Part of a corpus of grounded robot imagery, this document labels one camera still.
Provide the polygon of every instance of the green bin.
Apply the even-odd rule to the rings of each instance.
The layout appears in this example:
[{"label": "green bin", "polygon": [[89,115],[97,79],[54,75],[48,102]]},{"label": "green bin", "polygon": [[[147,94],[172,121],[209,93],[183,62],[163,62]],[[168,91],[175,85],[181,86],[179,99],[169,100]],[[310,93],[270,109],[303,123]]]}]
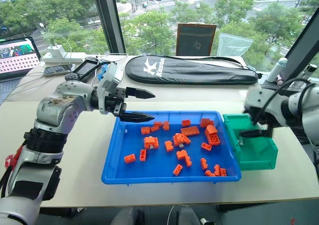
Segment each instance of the green bin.
[{"label": "green bin", "polygon": [[247,129],[259,129],[248,114],[224,114],[224,124],[241,170],[274,169],[278,148],[272,138],[244,138],[239,144],[239,133]]}]

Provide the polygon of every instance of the floor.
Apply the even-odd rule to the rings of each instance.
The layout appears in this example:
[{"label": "floor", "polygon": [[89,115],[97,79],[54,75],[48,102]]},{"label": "floor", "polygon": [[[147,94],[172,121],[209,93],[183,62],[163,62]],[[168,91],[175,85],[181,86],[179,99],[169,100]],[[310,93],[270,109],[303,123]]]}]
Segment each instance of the floor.
[{"label": "floor", "polygon": [[[303,145],[310,159],[312,149]],[[199,219],[205,218],[216,225],[318,225],[319,199],[280,202],[255,206],[228,213],[218,213],[216,205],[190,205]],[[169,225],[176,224],[175,206],[169,218]],[[109,225],[122,208],[87,208],[73,219],[40,215],[36,225]],[[143,207],[145,225],[165,225],[171,206]]]}]

